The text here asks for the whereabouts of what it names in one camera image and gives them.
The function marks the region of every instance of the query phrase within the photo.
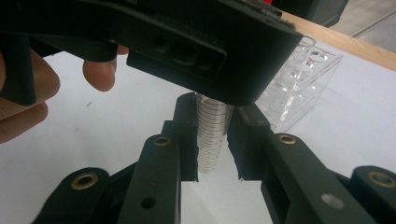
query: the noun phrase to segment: black plastic part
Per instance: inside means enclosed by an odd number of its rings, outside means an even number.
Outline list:
[[[32,38],[92,62],[109,62],[117,56],[118,45],[101,40],[45,35],[32,35]]]
[[[234,109],[227,139],[240,179],[264,178],[266,164],[263,144],[268,142],[270,133],[270,123],[256,105]]]
[[[55,47],[45,44],[32,37],[29,38],[29,42],[30,48],[43,58],[61,52],[60,49],[56,49]]]
[[[250,105],[302,38],[275,9],[251,2],[4,0],[0,32],[100,62],[121,44],[138,69],[230,105]]]
[[[292,15],[325,27],[335,25],[348,0],[273,0],[272,5]]]
[[[97,181],[86,189],[73,189],[72,183],[81,175],[95,174]],[[81,178],[80,185],[94,181]],[[67,176],[47,199],[33,223],[103,223],[111,203],[108,173],[98,168],[85,168]]]
[[[180,223],[179,148],[172,135],[146,141],[117,223]]]
[[[273,223],[285,223],[289,212],[290,199],[279,180],[271,182],[263,180],[261,190]]]
[[[35,103],[35,82],[27,35],[0,33],[0,52],[6,64],[6,82],[0,96],[19,105]]]
[[[296,136],[274,134],[265,151],[290,200],[286,223],[375,223]]]
[[[378,223],[396,223],[396,174],[376,166],[358,167],[350,191]]]
[[[346,188],[349,192],[351,191],[350,190],[350,178],[348,178],[344,175],[340,175],[332,170],[330,170],[330,172],[332,172],[334,177],[344,186],[344,188]]]
[[[177,98],[172,134],[180,147],[181,181],[198,181],[197,107],[195,92]]]
[[[110,177],[110,191],[113,200],[108,210],[103,211],[103,213],[106,214],[103,223],[117,223],[127,189],[129,188],[132,176],[134,175],[134,169],[136,168],[136,165],[137,162],[118,171]]]

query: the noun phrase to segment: human hand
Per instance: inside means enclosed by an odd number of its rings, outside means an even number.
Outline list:
[[[119,54],[128,53],[125,47],[119,47]],[[22,106],[0,97],[0,144],[26,132],[48,115],[46,100],[58,92],[60,81],[52,68],[33,50],[32,67],[35,80],[36,103]],[[85,61],[83,73],[87,81],[99,91],[109,91],[115,81],[116,59],[107,63]],[[6,80],[6,65],[0,53],[0,90]]]

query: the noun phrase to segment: white table surface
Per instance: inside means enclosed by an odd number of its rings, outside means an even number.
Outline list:
[[[289,133],[340,174],[361,165],[396,172],[396,73],[341,53],[327,90]],[[102,93],[84,80],[82,60],[67,53],[48,57],[62,87],[48,101],[44,122],[0,145],[0,223],[32,222],[76,170],[100,167],[112,175],[135,162],[145,140],[172,119],[177,97],[189,90],[136,71],[125,60],[119,57],[113,90]],[[182,184],[182,223],[271,223],[260,184],[237,179],[224,147],[215,172]]]

